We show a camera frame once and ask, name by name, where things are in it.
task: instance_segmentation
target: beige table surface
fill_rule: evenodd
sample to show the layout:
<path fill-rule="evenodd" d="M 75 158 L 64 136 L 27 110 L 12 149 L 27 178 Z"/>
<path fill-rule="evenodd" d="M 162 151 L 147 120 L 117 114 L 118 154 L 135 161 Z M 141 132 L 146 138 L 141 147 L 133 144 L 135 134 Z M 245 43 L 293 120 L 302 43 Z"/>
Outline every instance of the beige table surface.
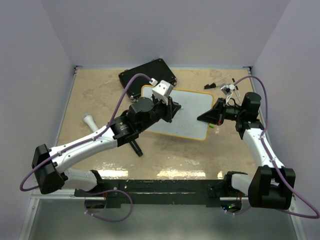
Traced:
<path fill-rule="evenodd" d="M 172 69 L 179 89 L 210 92 L 214 101 L 224 94 L 219 88 L 204 90 L 204 85 L 231 74 L 238 80 L 244 69 Z M 58 146 L 91 133 L 83 122 L 90 113 L 100 128 L 110 120 L 123 91 L 118 74 L 123 69 L 79 69 L 64 116 Z M 241 100 L 252 92 L 249 80 L 238 85 Z M 119 116 L 131 102 L 125 96 Z M 129 144 L 98 153 L 73 166 L 83 171 L 98 170 L 102 178 L 119 179 L 221 179 L 228 171 L 253 175 L 256 166 L 245 143 L 235 129 L 235 122 L 209 128 L 205 141 L 143 132 L 136 142 L 143 156 L 138 157 Z"/>

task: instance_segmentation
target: whiteboard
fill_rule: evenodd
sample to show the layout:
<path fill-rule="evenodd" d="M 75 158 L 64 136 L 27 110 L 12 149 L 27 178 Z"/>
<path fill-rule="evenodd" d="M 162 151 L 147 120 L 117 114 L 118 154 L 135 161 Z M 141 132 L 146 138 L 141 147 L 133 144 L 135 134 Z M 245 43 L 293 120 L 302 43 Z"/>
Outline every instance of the whiteboard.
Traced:
<path fill-rule="evenodd" d="M 144 86 L 141 90 L 141 96 L 151 98 L 152 88 L 153 86 Z M 176 113 L 171 123 L 161 119 L 146 131 L 180 138 L 205 140 L 209 124 L 198 121 L 197 117 L 212 108 L 214 96 L 207 92 L 173 89 L 170 97 L 183 109 Z"/>

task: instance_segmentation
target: small white cylinder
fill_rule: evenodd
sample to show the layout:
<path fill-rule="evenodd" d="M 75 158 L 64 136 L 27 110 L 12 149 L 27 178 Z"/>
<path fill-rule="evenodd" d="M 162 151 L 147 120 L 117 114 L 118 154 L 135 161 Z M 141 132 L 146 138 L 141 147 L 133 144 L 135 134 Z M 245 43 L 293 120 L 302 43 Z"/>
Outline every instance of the small white cylinder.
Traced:
<path fill-rule="evenodd" d="M 89 126 L 92 132 L 98 131 L 99 128 L 97 127 L 94 119 L 89 113 L 85 113 L 83 115 L 83 121 Z"/>

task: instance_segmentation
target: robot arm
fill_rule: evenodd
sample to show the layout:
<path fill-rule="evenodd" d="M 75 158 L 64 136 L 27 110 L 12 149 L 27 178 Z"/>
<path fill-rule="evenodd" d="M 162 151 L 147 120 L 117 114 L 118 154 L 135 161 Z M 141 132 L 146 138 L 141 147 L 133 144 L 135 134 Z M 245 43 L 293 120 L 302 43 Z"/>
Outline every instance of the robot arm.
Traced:
<path fill-rule="evenodd" d="M 229 186 L 248 195 L 252 207 L 288 209 L 292 192 L 281 181 L 266 148 L 291 187 L 294 187 L 296 175 L 293 169 L 285 168 L 278 160 L 263 135 L 264 127 L 257 119 L 261 102 L 260 95 L 255 92 L 247 92 L 241 105 L 237 105 L 235 101 L 234 105 L 230 105 L 229 100 L 235 89 L 234 86 L 224 85 L 221 88 L 227 98 L 218 98 L 213 108 L 198 116 L 197 119 L 215 125 L 223 124 L 225 119 L 235 121 L 235 129 L 252 152 L 257 166 L 254 177 L 242 172 L 228 172 L 226 178 Z"/>
<path fill-rule="evenodd" d="M 158 82 L 153 79 L 152 85 Z M 85 137 L 68 144 L 48 148 L 45 144 L 35 149 L 32 168 L 49 157 L 57 155 L 34 172 L 42 194 L 49 194 L 61 188 L 82 189 L 86 192 L 104 188 L 103 181 L 96 170 L 80 171 L 70 168 L 74 164 L 99 152 L 120 147 L 137 139 L 139 134 L 159 120 L 168 123 L 181 109 L 173 102 L 170 93 L 173 86 L 161 81 L 152 89 L 152 99 L 140 97 L 120 116 L 116 117 L 106 131 L 106 126 Z"/>

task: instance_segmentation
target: white wall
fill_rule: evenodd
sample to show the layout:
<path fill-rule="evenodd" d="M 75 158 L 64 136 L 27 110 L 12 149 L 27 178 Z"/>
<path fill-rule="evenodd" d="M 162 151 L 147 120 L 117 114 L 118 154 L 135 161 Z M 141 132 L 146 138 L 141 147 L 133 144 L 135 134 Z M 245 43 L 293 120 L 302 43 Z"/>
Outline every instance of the white wall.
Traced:
<path fill-rule="evenodd" d="M 289 0 L 41 0 L 71 61 L 252 66 Z"/>
<path fill-rule="evenodd" d="M 55 141 L 72 64 L 39 0 L 0 1 L 0 239 L 17 239 L 30 202 L 19 184 L 35 147 Z"/>
<path fill-rule="evenodd" d="M 273 149 L 288 168 L 294 169 L 295 189 L 318 209 L 319 9 L 318 0 L 291 0 L 253 67 L 254 75 L 265 83 L 269 97 L 269 136 Z M 302 202 L 298 203 L 299 212 L 314 214 Z M 303 225 L 308 239 L 319 239 L 319 219 L 303 219 Z"/>

